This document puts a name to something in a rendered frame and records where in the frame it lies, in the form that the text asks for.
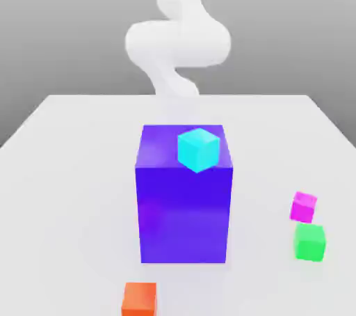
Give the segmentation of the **small magenta cube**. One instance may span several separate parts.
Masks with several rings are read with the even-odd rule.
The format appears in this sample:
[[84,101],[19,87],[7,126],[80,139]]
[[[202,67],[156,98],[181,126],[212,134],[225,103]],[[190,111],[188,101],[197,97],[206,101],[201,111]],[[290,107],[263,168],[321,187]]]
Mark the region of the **small magenta cube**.
[[317,197],[297,191],[291,205],[290,220],[311,223],[314,217],[316,202]]

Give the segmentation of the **small orange cube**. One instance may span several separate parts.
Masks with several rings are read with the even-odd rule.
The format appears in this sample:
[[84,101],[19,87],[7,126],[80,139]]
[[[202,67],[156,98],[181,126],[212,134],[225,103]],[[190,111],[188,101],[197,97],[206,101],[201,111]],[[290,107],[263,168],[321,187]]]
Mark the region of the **small orange cube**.
[[121,316],[156,316],[156,283],[126,283]]

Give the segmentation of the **small cyan cube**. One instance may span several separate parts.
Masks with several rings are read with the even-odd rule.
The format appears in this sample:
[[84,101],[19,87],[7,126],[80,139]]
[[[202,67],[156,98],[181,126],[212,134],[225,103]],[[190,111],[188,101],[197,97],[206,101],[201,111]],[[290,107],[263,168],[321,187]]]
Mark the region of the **small cyan cube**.
[[202,128],[180,134],[177,137],[177,159],[195,173],[218,164],[220,138]]

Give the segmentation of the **large purple box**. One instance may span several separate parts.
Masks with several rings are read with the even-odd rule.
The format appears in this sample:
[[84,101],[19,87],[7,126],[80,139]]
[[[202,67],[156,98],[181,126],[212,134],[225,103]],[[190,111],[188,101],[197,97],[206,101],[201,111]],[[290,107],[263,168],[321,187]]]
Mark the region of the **large purple box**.
[[177,156],[192,125],[144,125],[135,165],[143,263],[226,261],[233,163],[222,125],[202,129],[220,139],[219,162],[196,173]]

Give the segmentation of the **small green cube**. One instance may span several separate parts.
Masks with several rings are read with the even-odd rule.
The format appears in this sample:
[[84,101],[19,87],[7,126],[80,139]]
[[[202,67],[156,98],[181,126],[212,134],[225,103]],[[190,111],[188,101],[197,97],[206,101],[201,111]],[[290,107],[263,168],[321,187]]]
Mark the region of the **small green cube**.
[[297,259],[321,262],[326,248],[326,236],[323,226],[297,223],[293,247]]

